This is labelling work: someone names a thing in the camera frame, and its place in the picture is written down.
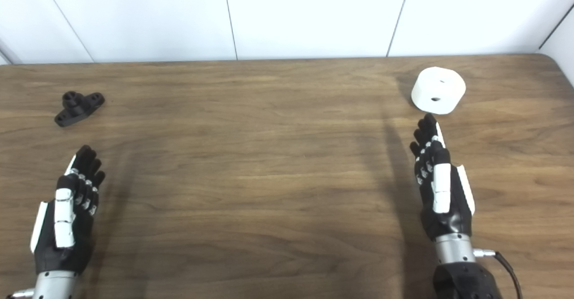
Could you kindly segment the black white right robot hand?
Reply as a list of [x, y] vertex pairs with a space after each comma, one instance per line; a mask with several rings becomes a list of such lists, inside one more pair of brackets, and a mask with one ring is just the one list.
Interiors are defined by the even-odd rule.
[[439, 122], [431, 113], [418, 121], [410, 150], [422, 198], [422, 225], [434, 240], [447, 234], [472, 235], [475, 200], [463, 165], [455, 166]]

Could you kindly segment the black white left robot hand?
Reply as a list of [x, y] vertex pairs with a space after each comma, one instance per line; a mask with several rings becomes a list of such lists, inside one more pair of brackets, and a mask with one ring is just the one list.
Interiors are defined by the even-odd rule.
[[92, 230], [106, 174], [96, 151], [83, 145], [57, 179], [51, 201], [41, 202], [30, 239], [35, 272], [80, 275], [94, 252]]

